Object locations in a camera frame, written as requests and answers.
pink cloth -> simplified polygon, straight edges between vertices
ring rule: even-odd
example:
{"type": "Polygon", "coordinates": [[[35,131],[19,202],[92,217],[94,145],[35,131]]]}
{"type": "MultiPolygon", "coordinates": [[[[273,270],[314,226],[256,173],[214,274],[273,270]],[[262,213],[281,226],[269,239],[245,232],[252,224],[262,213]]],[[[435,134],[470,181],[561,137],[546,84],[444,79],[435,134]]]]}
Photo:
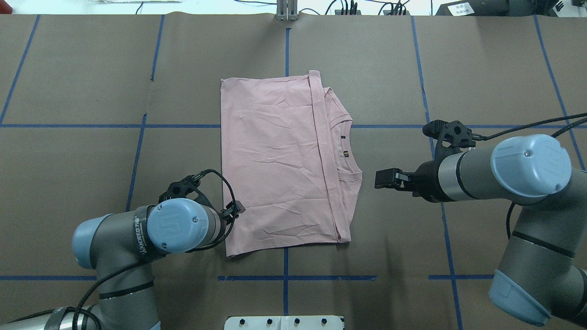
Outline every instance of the pink cloth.
{"type": "Polygon", "coordinates": [[[351,123],[318,71],[222,81],[222,174],[247,209],[226,239],[227,256],[350,241],[362,181],[351,123]]]}

blue cap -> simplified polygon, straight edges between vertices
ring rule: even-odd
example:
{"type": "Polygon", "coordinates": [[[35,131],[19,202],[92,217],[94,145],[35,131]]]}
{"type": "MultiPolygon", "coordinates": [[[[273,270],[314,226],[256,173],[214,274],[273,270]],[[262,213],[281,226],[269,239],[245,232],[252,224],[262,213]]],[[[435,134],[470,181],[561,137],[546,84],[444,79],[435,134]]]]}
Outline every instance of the blue cap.
{"type": "Polygon", "coordinates": [[[92,247],[92,239],[98,229],[98,226],[102,223],[106,217],[112,215],[106,214],[103,217],[91,219],[82,222],[73,233],[72,238],[72,251],[75,255],[75,261],[89,270],[94,269],[90,260],[90,248],[92,247]]]}
{"type": "Polygon", "coordinates": [[[531,325],[543,326],[551,317],[544,306],[500,270],[495,270],[489,298],[504,312],[531,325]]]}
{"type": "Polygon", "coordinates": [[[571,158],[557,139],[535,134],[498,144],[491,154],[491,170],[510,192],[544,197],[561,191],[571,179],[571,158]]]}
{"type": "Polygon", "coordinates": [[[163,201],[147,219],[147,233],[153,244],[170,253],[198,246],[206,237],[208,226],[204,207],[187,198],[163,201]]]}

white label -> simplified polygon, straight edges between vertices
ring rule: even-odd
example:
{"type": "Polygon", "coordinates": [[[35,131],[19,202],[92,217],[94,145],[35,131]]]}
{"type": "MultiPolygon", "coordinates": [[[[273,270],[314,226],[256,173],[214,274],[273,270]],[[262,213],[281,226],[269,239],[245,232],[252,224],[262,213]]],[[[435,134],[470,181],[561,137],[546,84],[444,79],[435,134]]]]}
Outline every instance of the white label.
{"type": "Polygon", "coordinates": [[[448,6],[447,8],[450,11],[450,13],[453,14],[453,16],[464,16],[475,13],[475,11],[468,2],[448,6]]]}

white bracket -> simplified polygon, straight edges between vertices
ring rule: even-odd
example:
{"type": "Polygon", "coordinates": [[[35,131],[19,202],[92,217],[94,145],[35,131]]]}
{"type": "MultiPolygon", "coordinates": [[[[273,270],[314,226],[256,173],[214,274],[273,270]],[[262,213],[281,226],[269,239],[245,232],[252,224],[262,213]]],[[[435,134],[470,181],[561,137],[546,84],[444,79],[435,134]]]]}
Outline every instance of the white bracket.
{"type": "Polygon", "coordinates": [[[298,0],[277,0],[277,14],[275,18],[278,21],[297,21],[298,0]]]}
{"type": "Polygon", "coordinates": [[[224,330],[345,330],[344,317],[310,316],[233,316],[224,330]]]}

white mounting plate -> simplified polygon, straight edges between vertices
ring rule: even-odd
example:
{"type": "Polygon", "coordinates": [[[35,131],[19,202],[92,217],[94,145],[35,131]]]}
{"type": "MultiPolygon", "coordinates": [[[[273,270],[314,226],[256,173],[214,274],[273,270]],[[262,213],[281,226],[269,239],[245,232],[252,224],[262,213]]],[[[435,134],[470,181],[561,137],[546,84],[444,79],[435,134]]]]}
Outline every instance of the white mounting plate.
{"type": "Polygon", "coordinates": [[[344,317],[334,315],[233,316],[226,320],[224,330],[345,330],[345,322],[344,317]]]}

